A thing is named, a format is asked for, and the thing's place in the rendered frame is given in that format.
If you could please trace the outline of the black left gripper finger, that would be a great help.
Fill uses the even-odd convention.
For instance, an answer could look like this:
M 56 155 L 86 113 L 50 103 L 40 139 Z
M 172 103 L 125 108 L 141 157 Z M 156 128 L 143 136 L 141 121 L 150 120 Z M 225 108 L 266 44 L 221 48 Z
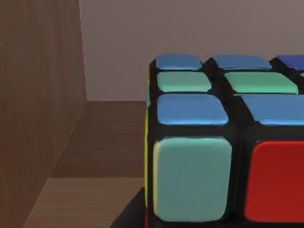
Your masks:
M 131 199 L 109 228 L 145 228 L 144 187 Z

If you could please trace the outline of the multicoloured puzzle cube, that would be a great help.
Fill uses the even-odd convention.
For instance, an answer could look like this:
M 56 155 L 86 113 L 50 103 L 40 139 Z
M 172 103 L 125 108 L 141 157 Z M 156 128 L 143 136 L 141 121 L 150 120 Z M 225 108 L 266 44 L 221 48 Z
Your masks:
M 158 55 L 145 228 L 304 228 L 304 55 Z

